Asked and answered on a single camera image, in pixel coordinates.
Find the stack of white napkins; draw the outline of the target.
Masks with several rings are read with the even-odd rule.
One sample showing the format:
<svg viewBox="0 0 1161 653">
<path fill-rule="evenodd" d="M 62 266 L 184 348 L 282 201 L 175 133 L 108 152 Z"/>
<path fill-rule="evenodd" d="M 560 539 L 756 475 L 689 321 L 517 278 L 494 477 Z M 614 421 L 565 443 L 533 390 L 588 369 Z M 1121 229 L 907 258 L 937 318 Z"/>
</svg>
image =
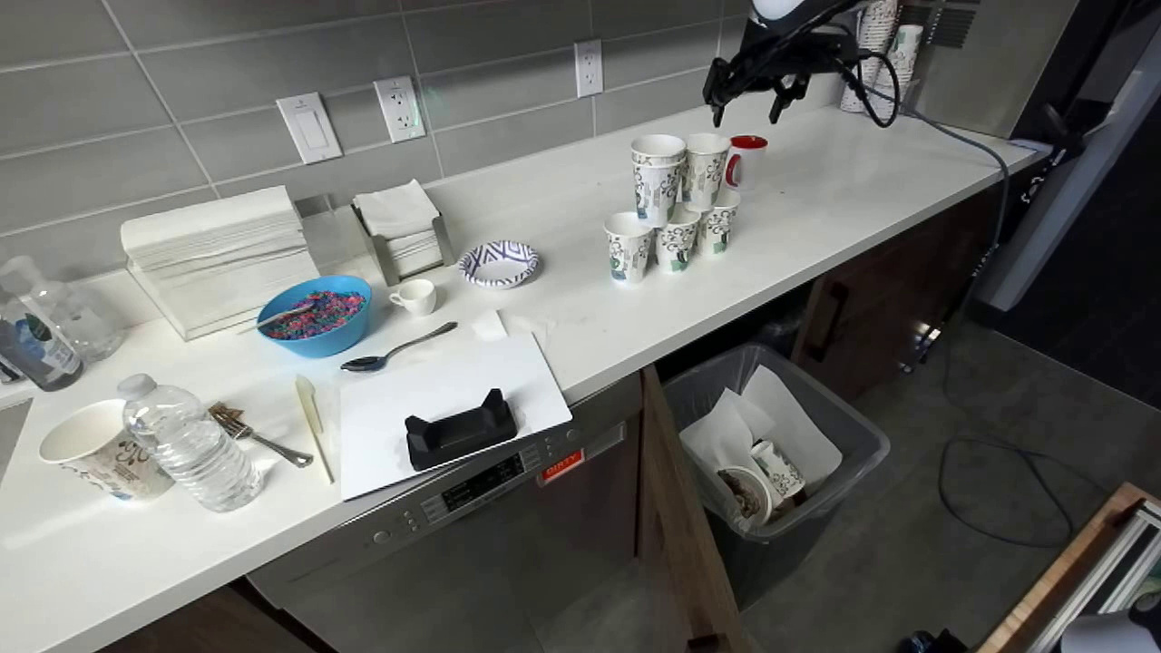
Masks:
<svg viewBox="0 0 1161 653">
<path fill-rule="evenodd" d="M 352 210 L 389 284 L 444 266 L 444 244 L 437 229 L 441 214 L 418 180 L 356 194 Z"/>
</svg>

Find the white cutting board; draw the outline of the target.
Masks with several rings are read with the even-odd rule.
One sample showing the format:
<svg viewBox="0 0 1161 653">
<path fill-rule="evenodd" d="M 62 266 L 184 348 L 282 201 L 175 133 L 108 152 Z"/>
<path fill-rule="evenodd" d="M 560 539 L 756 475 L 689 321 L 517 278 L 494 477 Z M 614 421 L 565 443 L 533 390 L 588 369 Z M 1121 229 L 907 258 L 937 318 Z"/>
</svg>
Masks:
<svg viewBox="0 0 1161 653">
<path fill-rule="evenodd" d="M 337 488 L 344 501 L 417 475 L 406 446 L 408 417 L 430 423 L 477 408 L 502 390 L 515 439 L 564 425 L 572 412 L 534 335 L 469 344 L 424 361 L 361 375 L 337 390 Z"/>
</svg>

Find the white wall socket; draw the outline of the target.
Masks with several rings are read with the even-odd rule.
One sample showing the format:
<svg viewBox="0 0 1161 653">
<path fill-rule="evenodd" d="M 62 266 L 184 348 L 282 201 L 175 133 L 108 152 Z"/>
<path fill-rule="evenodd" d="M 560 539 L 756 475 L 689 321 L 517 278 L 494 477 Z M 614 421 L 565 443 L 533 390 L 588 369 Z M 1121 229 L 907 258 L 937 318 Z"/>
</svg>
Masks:
<svg viewBox="0 0 1161 653">
<path fill-rule="evenodd" d="M 409 76 L 373 82 L 391 143 L 426 136 L 419 96 Z"/>
<path fill-rule="evenodd" d="M 591 98 L 604 92 L 604 51 L 601 40 L 574 43 L 577 98 Z"/>
</svg>

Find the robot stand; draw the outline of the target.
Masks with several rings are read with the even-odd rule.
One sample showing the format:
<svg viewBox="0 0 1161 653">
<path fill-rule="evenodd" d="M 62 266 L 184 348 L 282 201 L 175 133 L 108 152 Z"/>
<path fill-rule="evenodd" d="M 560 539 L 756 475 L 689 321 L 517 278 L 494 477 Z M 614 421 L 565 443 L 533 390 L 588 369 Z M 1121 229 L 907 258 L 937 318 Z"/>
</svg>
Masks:
<svg viewBox="0 0 1161 653">
<path fill-rule="evenodd" d="M 1161 98 L 1161 26 L 1137 58 L 1106 122 L 1089 134 L 1086 152 L 1050 175 L 1014 239 L 990 263 L 973 294 L 974 308 L 991 317 L 1027 294 L 1063 237 L 1094 198 L 1137 128 Z"/>
</svg>

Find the metal fork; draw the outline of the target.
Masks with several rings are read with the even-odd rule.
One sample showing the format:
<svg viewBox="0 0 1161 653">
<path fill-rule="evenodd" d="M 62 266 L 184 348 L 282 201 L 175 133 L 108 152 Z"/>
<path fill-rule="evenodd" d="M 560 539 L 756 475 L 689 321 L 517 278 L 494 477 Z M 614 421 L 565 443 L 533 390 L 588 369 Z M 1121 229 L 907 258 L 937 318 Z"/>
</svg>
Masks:
<svg viewBox="0 0 1161 653">
<path fill-rule="evenodd" d="M 254 442 L 261 447 L 269 450 L 276 455 L 281 455 L 286 462 L 293 464 L 293 466 L 303 471 L 313 462 L 313 455 L 300 452 L 295 449 L 289 449 L 281 443 L 271 442 L 264 435 L 258 435 L 253 426 L 244 423 L 241 417 L 241 411 L 239 409 L 233 409 L 231 406 L 222 404 L 217 402 L 216 404 L 209 406 L 208 412 L 217 422 L 217 424 L 228 433 L 229 437 L 236 439 L 236 442 Z"/>
</svg>

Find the white paper sheets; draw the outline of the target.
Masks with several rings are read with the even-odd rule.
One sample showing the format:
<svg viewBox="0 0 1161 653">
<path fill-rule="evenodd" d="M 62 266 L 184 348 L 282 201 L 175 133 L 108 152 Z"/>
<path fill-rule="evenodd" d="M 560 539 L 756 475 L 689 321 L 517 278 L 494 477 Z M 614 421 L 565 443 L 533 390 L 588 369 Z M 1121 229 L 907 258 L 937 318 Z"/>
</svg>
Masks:
<svg viewBox="0 0 1161 653">
<path fill-rule="evenodd" d="M 724 389 L 715 397 L 706 416 L 684 426 L 682 443 L 702 471 L 715 479 L 717 471 L 726 466 L 744 466 L 758 473 L 773 495 L 773 515 L 776 510 L 791 507 L 795 500 L 776 497 L 767 478 L 750 455 L 755 442 L 774 443 L 788 455 L 805 476 L 805 497 L 838 471 L 843 460 L 839 450 L 822 435 L 776 372 L 759 366 L 742 392 Z"/>
</svg>

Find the grey trash bin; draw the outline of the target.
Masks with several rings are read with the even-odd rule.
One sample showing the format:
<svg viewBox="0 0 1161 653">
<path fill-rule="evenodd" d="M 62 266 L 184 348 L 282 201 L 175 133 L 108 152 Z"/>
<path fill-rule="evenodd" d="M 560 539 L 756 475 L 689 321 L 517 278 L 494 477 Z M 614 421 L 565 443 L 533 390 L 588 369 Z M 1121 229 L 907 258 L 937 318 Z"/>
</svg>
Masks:
<svg viewBox="0 0 1161 653">
<path fill-rule="evenodd" d="M 683 430 L 712 412 L 724 390 L 742 390 L 760 367 L 770 369 L 786 385 L 807 417 L 839 450 L 842 460 L 837 471 L 807 489 L 805 504 L 767 526 L 742 531 L 737 526 L 737 501 L 731 491 L 716 475 L 701 471 L 692 452 L 686 452 L 688 471 L 717 554 L 742 610 L 795 571 L 854 485 L 874 471 L 889 452 L 884 430 L 805 369 L 759 343 L 745 343 L 663 381 L 662 389 L 676 429 Z"/>
</svg>

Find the metal spoon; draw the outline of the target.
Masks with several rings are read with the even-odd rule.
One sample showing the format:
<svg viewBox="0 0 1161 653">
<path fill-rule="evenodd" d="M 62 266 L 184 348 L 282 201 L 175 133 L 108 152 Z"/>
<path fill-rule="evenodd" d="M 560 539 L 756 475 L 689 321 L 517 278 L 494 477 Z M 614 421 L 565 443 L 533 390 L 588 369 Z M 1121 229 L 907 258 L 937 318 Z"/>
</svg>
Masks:
<svg viewBox="0 0 1161 653">
<path fill-rule="evenodd" d="M 244 329 L 238 330 L 236 333 L 237 335 L 243 335 L 243 333 L 248 332 L 248 331 L 254 331 L 254 330 L 261 329 L 262 326 L 268 326 L 268 324 L 273 324 L 273 323 L 275 323 L 277 321 L 282 321 L 282 320 L 286 320 L 286 318 L 290 318 L 291 316 L 297 316 L 297 315 L 301 315 L 303 313 L 307 313 L 312 307 L 313 307 L 313 302 L 310 302 L 310 303 L 307 303 L 307 304 L 301 306 L 301 307 L 291 308 L 290 310 L 286 310 L 286 311 L 281 311 L 281 313 L 277 313 L 277 314 L 273 314 L 272 316 L 268 316 L 266 318 L 258 320 L 254 324 L 248 324 L 248 326 L 244 326 Z"/>
<path fill-rule="evenodd" d="M 345 361 L 340 365 L 340 369 L 352 373 L 377 372 L 380 369 L 385 368 L 385 364 L 388 364 L 390 359 L 394 358 L 394 356 L 398 356 L 398 353 L 408 349 L 420 346 L 420 344 L 435 339 L 437 337 L 440 337 L 448 332 L 453 332 L 454 330 L 457 329 L 457 326 L 459 322 L 449 321 L 447 323 L 444 323 L 442 326 L 437 326 L 435 330 L 424 335 L 423 337 L 418 337 L 412 340 L 408 340 L 403 344 L 399 344 L 399 346 L 396 346 L 385 352 L 384 356 L 361 356 L 361 358 L 353 358 L 348 361 Z"/>
</svg>

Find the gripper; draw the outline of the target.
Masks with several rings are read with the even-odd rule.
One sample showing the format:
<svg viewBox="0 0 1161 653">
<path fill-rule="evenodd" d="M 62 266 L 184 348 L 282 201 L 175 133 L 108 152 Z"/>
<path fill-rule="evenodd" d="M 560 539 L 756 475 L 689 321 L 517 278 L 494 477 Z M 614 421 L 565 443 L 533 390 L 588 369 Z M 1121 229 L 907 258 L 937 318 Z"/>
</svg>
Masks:
<svg viewBox="0 0 1161 653">
<path fill-rule="evenodd" d="M 776 99 L 767 122 L 777 124 L 785 109 L 805 99 L 810 74 L 858 63 L 857 12 L 854 7 L 751 7 L 737 53 L 728 60 L 715 57 L 707 70 L 702 99 L 713 127 L 721 127 L 723 112 L 736 96 L 734 77 L 773 80 Z"/>
</svg>

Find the wooden cabinet door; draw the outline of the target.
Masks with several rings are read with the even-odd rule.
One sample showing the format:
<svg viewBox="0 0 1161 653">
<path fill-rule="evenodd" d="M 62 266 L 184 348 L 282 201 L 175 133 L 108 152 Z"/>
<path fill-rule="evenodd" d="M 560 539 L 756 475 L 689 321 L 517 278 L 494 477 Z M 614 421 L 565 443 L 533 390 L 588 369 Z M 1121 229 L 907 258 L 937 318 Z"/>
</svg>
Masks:
<svg viewBox="0 0 1161 653">
<path fill-rule="evenodd" d="M 659 562 L 673 602 L 659 629 L 680 653 L 750 653 L 659 373 L 648 365 L 639 379 L 639 552 Z"/>
</svg>

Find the used paper cup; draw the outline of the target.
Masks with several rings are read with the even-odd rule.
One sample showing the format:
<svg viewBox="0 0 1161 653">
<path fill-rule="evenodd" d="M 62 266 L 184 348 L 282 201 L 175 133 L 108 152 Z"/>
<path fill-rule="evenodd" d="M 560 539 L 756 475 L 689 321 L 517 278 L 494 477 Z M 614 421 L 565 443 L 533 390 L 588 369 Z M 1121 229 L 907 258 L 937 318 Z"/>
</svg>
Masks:
<svg viewBox="0 0 1161 653">
<path fill-rule="evenodd" d="M 755 442 L 750 455 L 780 501 L 805 497 L 805 476 L 788 455 L 771 442 Z"/>
<path fill-rule="evenodd" d="M 717 471 L 717 479 L 730 489 L 744 526 L 755 529 L 767 524 L 773 515 L 773 495 L 758 473 L 744 466 L 726 466 Z"/>
</svg>

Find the stack of paper cups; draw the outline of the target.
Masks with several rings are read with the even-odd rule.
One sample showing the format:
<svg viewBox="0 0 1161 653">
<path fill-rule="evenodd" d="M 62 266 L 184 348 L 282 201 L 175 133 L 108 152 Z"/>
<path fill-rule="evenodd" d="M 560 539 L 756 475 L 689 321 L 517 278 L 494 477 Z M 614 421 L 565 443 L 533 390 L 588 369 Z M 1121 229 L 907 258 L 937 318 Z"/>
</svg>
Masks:
<svg viewBox="0 0 1161 653">
<path fill-rule="evenodd" d="M 872 0 L 858 20 L 858 44 L 860 49 L 887 53 L 892 44 L 897 21 L 897 0 Z M 875 86 L 882 62 L 872 57 L 860 63 L 857 77 L 868 88 Z"/>
<path fill-rule="evenodd" d="M 900 95 L 904 96 L 913 82 L 918 49 L 923 43 L 925 26 L 903 24 L 895 33 L 894 43 L 888 53 L 888 62 L 899 82 Z"/>
</svg>

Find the black plastic holder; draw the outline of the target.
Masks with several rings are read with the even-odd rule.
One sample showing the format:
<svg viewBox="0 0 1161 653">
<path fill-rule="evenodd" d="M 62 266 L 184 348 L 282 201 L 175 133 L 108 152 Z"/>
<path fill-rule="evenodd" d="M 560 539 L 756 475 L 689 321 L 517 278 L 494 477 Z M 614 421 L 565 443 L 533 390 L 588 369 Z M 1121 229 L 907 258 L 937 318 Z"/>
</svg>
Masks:
<svg viewBox="0 0 1161 653">
<path fill-rule="evenodd" d="M 511 442 L 518 433 L 515 416 L 499 388 L 490 389 L 484 401 L 467 412 L 434 422 L 411 414 L 404 425 L 409 460 L 418 472 Z"/>
</svg>

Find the large patterned paper cup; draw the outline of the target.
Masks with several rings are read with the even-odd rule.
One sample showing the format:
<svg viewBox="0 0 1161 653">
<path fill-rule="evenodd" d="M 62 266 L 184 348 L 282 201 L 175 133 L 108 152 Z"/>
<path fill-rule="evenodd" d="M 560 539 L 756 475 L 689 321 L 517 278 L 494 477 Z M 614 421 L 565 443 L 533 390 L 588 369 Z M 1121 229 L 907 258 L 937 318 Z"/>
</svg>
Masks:
<svg viewBox="0 0 1161 653">
<path fill-rule="evenodd" d="M 39 442 L 42 462 L 55 464 L 122 502 L 163 496 L 174 481 L 125 429 L 125 402 L 84 406 Z"/>
</svg>

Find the steel dishwasher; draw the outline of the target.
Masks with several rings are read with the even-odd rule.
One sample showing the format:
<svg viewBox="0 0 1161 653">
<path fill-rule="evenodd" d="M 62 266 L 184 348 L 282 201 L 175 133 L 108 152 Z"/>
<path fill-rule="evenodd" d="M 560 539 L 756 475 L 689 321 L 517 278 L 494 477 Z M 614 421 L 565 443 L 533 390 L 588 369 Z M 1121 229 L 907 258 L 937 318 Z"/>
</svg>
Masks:
<svg viewBox="0 0 1161 653">
<path fill-rule="evenodd" d="M 623 376 L 568 424 L 440 472 L 248 583 L 333 653 L 542 653 L 541 631 L 635 555 L 641 408 Z"/>
</svg>

